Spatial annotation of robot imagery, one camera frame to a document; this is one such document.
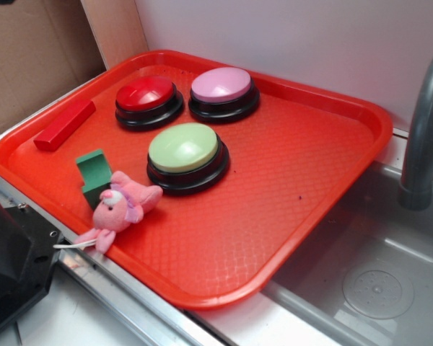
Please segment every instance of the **green block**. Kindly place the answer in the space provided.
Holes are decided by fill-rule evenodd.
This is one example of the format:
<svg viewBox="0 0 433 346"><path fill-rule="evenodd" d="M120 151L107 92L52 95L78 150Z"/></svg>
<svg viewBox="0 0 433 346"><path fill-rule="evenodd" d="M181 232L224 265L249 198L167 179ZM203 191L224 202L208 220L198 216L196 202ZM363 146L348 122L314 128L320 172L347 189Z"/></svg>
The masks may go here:
<svg viewBox="0 0 433 346"><path fill-rule="evenodd" d="M113 173L101 149L80 156L76 163L85 183L82 192L94 210L100 202L101 192L109 188Z"/></svg>

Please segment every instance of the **button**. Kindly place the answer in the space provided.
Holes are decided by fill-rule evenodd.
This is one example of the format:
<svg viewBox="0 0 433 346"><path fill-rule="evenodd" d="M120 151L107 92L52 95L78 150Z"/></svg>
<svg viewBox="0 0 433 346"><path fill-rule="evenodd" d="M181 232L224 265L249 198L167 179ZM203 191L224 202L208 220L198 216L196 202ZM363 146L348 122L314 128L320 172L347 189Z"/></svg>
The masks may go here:
<svg viewBox="0 0 433 346"><path fill-rule="evenodd" d="M240 68L207 71L191 84L191 115L204 123L231 123L254 113L260 92L250 74Z"/></svg>
<svg viewBox="0 0 433 346"><path fill-rule="evenodd" d="M250 80L250 74L241 68L215 68L194 79L191 90L194 97L202 102L228 102L248 92Z"/></svg>
<svg viewBox="0 0 433 346"><path fill-rule="evenodd" d="M176 125L149 145L146 172L168 195L189 195L215 185L229 168L229 152L220 137L200 123Z"/></svg>
<svg viewBox="0 0 433 346"><path fill-rule="evenodd" d="M144 111L162 105L173 95L173 83L162 76L145 76L123 86L117 103L128 111Z"/></svg>
<svg viewBox="0 0 433 346"><path fill-rule="evenodd" d="M164 172L182 173L203 166L217 148L217 135L209 126L186 123L157 135L149 146L149 157Z"/></svg>
<svg viewBox="0 0 433 346"><path fill-rule="evenodd" d="M128 130L159 128L183 111L183 96L166 77L145 76L123 86L115 99L115 118Z"/></svg>

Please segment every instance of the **white wall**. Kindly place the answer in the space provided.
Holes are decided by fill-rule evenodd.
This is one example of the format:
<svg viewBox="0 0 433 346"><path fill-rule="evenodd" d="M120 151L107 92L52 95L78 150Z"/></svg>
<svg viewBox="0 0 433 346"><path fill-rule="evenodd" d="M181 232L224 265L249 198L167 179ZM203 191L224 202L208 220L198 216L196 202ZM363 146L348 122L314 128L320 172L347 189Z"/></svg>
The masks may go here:
<svg viewBox="0 0 433 346"><path fill-rule="evenodd" d="M374 102L408 130L433 57L433 0L136 0L172 49Z"/></svg>

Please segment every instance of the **stuffed animal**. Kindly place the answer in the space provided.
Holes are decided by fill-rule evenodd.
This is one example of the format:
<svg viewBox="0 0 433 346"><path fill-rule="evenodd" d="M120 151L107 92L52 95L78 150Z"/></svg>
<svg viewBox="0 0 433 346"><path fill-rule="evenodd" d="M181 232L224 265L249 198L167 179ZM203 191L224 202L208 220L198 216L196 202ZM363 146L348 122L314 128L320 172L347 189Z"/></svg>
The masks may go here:
<svg viewBox="0 0 433 346"><path fill-rule="evenodd" d="M94 227L78 236L74 243L93 245L102 254L109 250L115 235L132 223L138 223L152 210L162 197L162 188L146 187L134 182L123 172L114 172L110 189L101 193L100 204L93 213Z"/></svg>

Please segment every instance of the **red block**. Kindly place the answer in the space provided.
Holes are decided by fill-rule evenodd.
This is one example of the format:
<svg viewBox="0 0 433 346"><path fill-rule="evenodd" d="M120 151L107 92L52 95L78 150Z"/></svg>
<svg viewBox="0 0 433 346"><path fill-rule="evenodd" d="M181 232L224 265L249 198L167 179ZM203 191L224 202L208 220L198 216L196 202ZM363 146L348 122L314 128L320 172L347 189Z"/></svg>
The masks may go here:
<svg viewBox="0 0 433 346"><path fill-rule="evenodd" d="M91 100L73 102L35 139L37 148L55 151L96 110Z"/></svg>

